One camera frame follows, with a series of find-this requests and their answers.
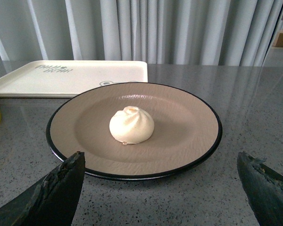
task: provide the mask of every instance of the tray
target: tray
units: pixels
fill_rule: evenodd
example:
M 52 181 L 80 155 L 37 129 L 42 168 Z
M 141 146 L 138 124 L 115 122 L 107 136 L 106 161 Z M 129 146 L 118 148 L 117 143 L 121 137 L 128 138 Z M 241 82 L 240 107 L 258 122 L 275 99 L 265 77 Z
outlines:
M 0 78 L 0 97 L 74 97 L 96 87 L 148 82 L 141 61 L 34 61 Z

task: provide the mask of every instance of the curtain fold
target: curtain fold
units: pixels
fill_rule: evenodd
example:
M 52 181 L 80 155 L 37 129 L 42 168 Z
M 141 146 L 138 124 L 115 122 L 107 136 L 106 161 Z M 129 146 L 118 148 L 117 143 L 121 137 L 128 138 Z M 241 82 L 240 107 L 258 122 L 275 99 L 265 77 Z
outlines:
M 261 66 L 282 11 L 283 0 L 0 0 L 0 59 Z

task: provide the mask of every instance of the logo on tray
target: logo on tray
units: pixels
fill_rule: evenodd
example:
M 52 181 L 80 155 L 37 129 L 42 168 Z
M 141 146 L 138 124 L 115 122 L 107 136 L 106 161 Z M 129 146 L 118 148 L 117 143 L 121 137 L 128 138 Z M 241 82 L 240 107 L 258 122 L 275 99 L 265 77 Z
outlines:
M 100 86 L 107 86 L 107 85 L 117 84 L 117 83 L 120 83 L 120 82 L 102 81 L 100 82 Z
M 42 69 L 43 72 L 56 72 L 56 73 L 68 73 L 73 69 L 68 69 L 66 66 L 57 66 L 57 65 L 39 65 L 36 66 L 37 69 Z

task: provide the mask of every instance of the beige plate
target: beige plate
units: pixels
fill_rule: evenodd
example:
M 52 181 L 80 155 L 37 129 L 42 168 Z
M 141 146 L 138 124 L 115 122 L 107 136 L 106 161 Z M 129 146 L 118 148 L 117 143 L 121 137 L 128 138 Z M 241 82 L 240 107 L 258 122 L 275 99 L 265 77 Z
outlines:
M 147 111 L 152 136 L 123 145 L 110 131 L 111 117 L 126 106 Z M 169 176 L 205 161 L 217 148 L 222 126 L 215 111 L 198 97 L 170 86 L 120 83 L 82 93 L 63 104 L 46 131 L 53 153 L 62 161 L 85 152 L 86 173 L 114 180 Z

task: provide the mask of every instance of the gray speckled countertop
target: gray speckled countertop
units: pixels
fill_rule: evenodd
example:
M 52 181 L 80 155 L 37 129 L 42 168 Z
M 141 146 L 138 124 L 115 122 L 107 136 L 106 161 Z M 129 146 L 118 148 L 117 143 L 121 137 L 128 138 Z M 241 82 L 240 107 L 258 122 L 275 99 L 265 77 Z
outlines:
M 26 63 L 0 61 L 0 77 Z M 258 225 L 236 160 L 246 151 L 283 175 L 283 68 L 148 65 L 148 75 L 211 105 L 223 124 L 221 143 L 201 165 L 168 178 L 86 175 L 73 225 Z M 0 98 L 0 207 L 60 164 L 45 129 L 65 101 Z

